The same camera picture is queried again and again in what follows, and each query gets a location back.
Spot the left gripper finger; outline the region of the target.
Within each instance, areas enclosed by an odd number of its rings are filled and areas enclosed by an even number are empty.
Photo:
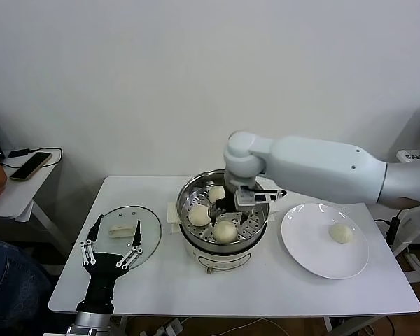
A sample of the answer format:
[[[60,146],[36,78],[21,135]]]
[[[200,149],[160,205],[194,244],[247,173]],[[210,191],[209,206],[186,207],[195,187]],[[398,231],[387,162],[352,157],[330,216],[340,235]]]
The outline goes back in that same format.
[[[97,240],[97,236],[99,233],[99,227],[101,225],[102,218],[104,217],[101,214],[98,219],[95,221],[94,225],[89,229],[88,234],[85,240],[80,242],[80,250],[83,257],[83,264],[84,265],[95,265],[96,259],[94,255],[94,248],[93,245]]]
[[[116,263],[117,268],[128,270],[131,264],[143,253],[141,248],[142,234],[141,234],[141,221],[137,221],[134,239],[132,241],[131,249]]]

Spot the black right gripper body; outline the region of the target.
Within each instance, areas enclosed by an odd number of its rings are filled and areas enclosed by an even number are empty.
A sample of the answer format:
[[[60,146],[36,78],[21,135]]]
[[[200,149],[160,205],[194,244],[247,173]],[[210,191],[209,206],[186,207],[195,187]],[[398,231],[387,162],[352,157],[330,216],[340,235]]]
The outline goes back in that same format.
[[[225,185],[220,187],[224,191],[224,197],[215,201],[215,214],[219,216],[221,214],[239,212],[235,204],[235,193]]]

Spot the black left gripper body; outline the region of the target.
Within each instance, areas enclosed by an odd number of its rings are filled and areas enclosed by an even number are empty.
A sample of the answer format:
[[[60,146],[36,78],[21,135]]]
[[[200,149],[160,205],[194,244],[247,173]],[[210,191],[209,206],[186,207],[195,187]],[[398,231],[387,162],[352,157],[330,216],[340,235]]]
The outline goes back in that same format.
[[[96,263],[85,266],[90,275],[85,298],[78,303],[77,312],[113,312],[112,304],[115,282],[126,274],[126,270],[116,264],[123,256],[113,253],[95,253]]]

